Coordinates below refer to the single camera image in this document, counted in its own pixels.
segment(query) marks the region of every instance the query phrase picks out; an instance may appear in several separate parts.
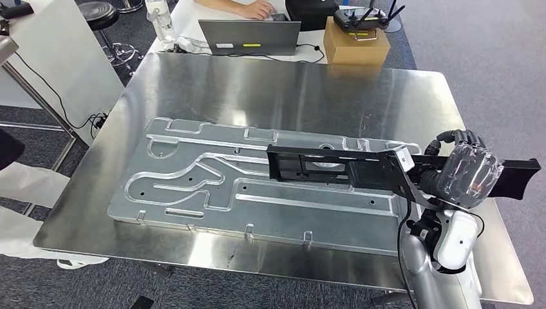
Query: cardboard box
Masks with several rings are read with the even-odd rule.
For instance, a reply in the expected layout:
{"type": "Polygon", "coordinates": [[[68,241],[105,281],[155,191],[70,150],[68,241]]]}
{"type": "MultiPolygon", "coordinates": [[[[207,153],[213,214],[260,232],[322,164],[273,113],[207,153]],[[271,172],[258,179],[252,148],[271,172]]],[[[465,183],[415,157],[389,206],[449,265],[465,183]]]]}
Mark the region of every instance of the cardboard box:
{"type": "Polygon", "coordinates": [[[391,48],[385,33],[377,29],[377,39],[356,41],[353,35],[343,32],[332,16],[326,20],[324,36],[326,58],[329,64],[358,64],[381,67],[391,48]]]}

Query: black cable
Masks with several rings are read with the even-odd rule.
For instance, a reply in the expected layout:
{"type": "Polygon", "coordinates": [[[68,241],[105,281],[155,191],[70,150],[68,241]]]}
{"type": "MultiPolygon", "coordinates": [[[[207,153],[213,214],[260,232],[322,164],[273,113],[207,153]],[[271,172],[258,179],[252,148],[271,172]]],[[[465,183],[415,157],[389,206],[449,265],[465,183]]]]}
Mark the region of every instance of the black cable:
{"type": "Polygon", "coordinates": [[[73,127],[74,129],[81,129],[83,128],[88,122],[89,120],[91,119],[92,116],[94,115],[91,115],[89,116],[89,118],[87,118],[87,120],[81,125],[81,126],[74,126],[70,120],[68,120],[68,116],[66,115],[66,109],[64,108],[64,105],[62,104],[62,99],[61,99],[61,96],[53,89],[53,87],[51,87],[51,85],[49,85],[49,83],[42,77],[42,75],[38,74],[36,71],[34,71],[33,68],[31,68],[28,63],[26,63],[26,61],[23,60],[23,58],[21,57],[21,55],[19,55],[19,53],[15,52],[15,54],[18,56],[18,58],[21,60],[21,62],[23,62],[23,64],[30,70],[32,71],[34,74],[36,74],[36,76],[38,76],[50,89],[52,92],[55,93],[55,95],[57,96],[57,98],[59,98],[59,103],[61,104],[61,108],[62,108],[62,112],[64,113],[64,119],[66,120],[66,122],[71,126],[73,127]]]}
{"type": "Polygon", "coordinates": [[[102,124],[100,123],[100,121],[102,120],[103,123],[104,123],[104,121],[106,121],[106,119],[108,118],[108,115],[107,115],[105,112],[102,112],[102,111],[101,111],[100,113],[98,113],[98,114],[96,114],[96,115],[94,115],[94,114],[91,115],[91,116],[90,116],[90,119],[91,119],[91,118],[92,118],[92,120],[91,120],[91,127],[90,127],[90,129],[89,129],[89,134],[91,135],[91,138],[92,138],[92,139],[95,139],[95,136],[93,135],[93,128],[95,128],[95,129],[100,129],[100,128],[102,128],[102,124]]]}
{"type": "Polygon", "coordinates": [[[482,222],[482,230],[480,231],[480,233],[478,234],[478,236],[476,237],[476,239],[480,238],[480,236],[484,233],[485,231],[485,221],[482,217],[480,217],[479,214],[473,214],[472,212],[469,212],[469,214],[471,214],[472,216],[475,216],[475,217],[478,217],[480,219],[480,221],[482,222]]]}
{"type": "Polygon", "coordinates": [[[97,126],[95,125],[95,120],[97,119],[97,117],[98,117],[97,115],[92,115],[92,116],[90,116],[90,118],[93,119],[93,120],[91,120],[91,125],[89,126],[89,134],[91,135],[91,138],[92,138],[92,139],[95,139],[95,137],[93,136],[93,128],[94,128],[94,127],[95,127],[95,128],[97,127],[97,126]]]}
{"type": "MultiPolygon", "coordinates": [[[[321,50],[320,46],[318,46],[318,45],[313,45],[313,44],[298,44],[298,45],[296,45],[296,47],[300,47],[300,46],[311,46],[315,50],[321,52],[322,56],[318,60],[315,60],[315,61],[300,60],[300,61],[296,61],[296,62],[317,63],[317,62],[323,60],[324,57],[325,57],[324,52],[321,50]]],[[[190,55],[207,55],[207,56],[231,57],[231,58],[247,57],[247,56],[264,57],[264,58],[267,58],[267,59],[270,59],[270,60],[273,60],[273,61],[282,61],[281,59],[273,58],[271,56],[264,55],[262,53],[229,53],[227,55],[213,55],[211,53],[193,53],[191,51],[186,51],[186,50],[184,50],[182,53],[189,53],[190,55]]]]}
{"type": "Polygon", "coordinates": [[[313,45],[313,44],[308,44],[308,43],[297,44],[297,45],[296,45],[296,47],[300,47],[300,46],[311,46],[311,47],[313,47],[315,50],[318,50],[319,52],[321,52],[322,57],[320,57],[319,60],[316,60],[316,61],[300,60],[300,61],[297,61],[297,62],[302,62],[302,63],[317,63],[317,62],[320,62],[321,60],[323,60],[324,57],[325,57],[324,52],[321,50],[320,46],[318,46],[318,45],[313,45]]]}
{"type": "Polygon", "coordinates": [[[415,301],[411,296],[410,286],[408,284],[408,280],[406,279],[404,268],[402,267],[402,254],[400,252],[400,235],[402,234],[402,227],[411,216],[411,201],[409,199],[406,200],[408,201],[408,209],[406,211],[406,215],[402,218],[402,221],[400,221],[400,224],[398,225],[398,235],[396,239],[396,246],[398,250],[398,266],[400,266],[400,271],[402,272],[402,280],[404,281],[404,287],[406,288],[406,292],[408,293],[409,301],[411,301],[413,309],[417,309],[417,305],[415,304],[415,301]]]}

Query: stool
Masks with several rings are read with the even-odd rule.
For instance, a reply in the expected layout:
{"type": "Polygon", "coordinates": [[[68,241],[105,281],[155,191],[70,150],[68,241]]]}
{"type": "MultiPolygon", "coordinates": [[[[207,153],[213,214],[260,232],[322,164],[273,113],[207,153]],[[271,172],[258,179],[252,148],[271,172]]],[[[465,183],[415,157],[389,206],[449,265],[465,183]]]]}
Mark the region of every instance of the stool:
{"type": "Polygon", "coordinates": [[[135,3],[134,0],[122,0],[122,2],[123,2],[123,8],[117,8],[121,14],[138,11],[140,8],[144,6],[144,0],[140,0],[137,3],[135,3]]]}
{"type": "Polygon", "coordinates": [[[112,43],[103,29],[115,24],[119,18],[118,10],[108,2],[87,2],[79,6],[82,15],[92,31],[97,31],[104,41],[105,46],[102,47],[106,57],[113,67],[124,65],[129,70],[129,76],[133,76],[131,66],[127,63],[135,55],[139,60],[143,56],[133,46],[124,43],[112,43]]]}

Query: laptop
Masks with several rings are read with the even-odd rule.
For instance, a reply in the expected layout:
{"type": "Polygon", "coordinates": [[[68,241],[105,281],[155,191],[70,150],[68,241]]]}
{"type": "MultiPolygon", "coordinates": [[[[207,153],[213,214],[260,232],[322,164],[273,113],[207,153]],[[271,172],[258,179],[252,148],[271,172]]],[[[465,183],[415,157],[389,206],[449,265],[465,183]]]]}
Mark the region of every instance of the laptop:
{"type": "Polygon", "coordinates": [[[199,20],[213,55],[282,55],[296,52],[300,21],[199,20]]]}

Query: stainless steel table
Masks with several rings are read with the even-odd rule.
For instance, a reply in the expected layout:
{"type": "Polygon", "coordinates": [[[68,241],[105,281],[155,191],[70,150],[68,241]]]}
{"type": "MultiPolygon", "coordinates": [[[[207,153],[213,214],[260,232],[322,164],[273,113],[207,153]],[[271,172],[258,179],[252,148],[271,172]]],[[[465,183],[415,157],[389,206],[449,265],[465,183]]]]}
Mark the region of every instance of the stainless steel table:
{"type": "MultiPolygon", "coordinates": [[[[401,291],[395,257],[134,225],[106,209],[153,117],[416,142],[464,125],[444,76],[252,59],[149,54],[34,243],[48,250],[401,291]]],[[[494,200],[475,248],[483,298],[532,293],[494,200]]]]}

